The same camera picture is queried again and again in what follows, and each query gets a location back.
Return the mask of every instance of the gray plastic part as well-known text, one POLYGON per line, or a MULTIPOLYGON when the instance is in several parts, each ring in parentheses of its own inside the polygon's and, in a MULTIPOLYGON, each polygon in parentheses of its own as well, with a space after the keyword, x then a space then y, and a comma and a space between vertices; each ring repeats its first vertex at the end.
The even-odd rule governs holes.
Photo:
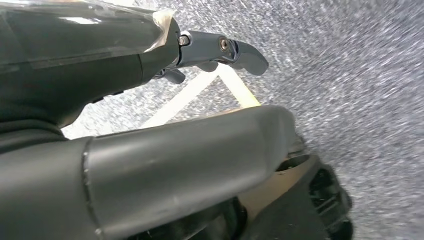
POLYGON ((183 31, 181 35, 187 36, 190 44, 180 47, 178 68, 203 64, 229 54, 220 49, 220 40, 227 39, 224 35, 201 31, 183 31))
POLYGON ((0 239, 98 239, 82 182, 89 139, 0 154, 0 239))
POLYGON ((278 106, 95 138, 84 164, 94 214, 121 239, 199 212, 265 181, 294 140, 278 106))

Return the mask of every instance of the robotic hand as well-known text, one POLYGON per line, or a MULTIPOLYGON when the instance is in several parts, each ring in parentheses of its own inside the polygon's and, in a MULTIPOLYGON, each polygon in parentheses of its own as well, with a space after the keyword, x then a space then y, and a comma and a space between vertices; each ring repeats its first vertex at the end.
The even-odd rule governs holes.
POLYGON ((179 68, 261 75, 253 46, 99 1, 0 12, 0 239, 348 240, 352 203, 292 114, 259 106, 67 140, 84 106, 179 68))

